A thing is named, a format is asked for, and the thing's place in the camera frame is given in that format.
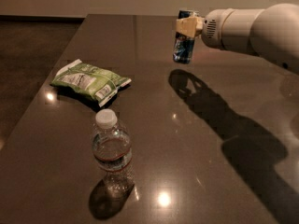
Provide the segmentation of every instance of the dark tabletop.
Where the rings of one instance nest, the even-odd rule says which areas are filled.
[[[298,223],[299,76],[200,39],[174,63],[175,20],[86,18],[0,152],[0,223]],[[50,86],[76,59],[132,79],[106,105],[133,142],[127,199],[93,158],[99,107]]]

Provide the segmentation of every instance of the floor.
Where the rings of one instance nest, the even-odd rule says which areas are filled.
[[[0,21],[0,150],[80,21]]]

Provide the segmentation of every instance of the snack bag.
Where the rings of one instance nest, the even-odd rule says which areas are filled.
[[[118,92],[120,87],[130,82],[130,78],[75,60],[60,69],[50,85],[70,87],[74,92],[98,101],[101,107]]]

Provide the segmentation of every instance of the bottle label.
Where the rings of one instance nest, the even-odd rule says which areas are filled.
[[[100,167],[108,172],[116,172],[124,169],[132,159],[132,150],[130,149],[125,155],[117,158],[116,160],[100,160],[96,158]]]

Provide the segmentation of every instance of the blue can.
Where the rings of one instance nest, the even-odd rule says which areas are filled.
[[[181,10],[178,19],[189,17],[199,17],[198,11]],[[174,46],[173,59],[177,63],[189,63],[192,59],[192,52],[195,39],[176,32],[176,40]]]

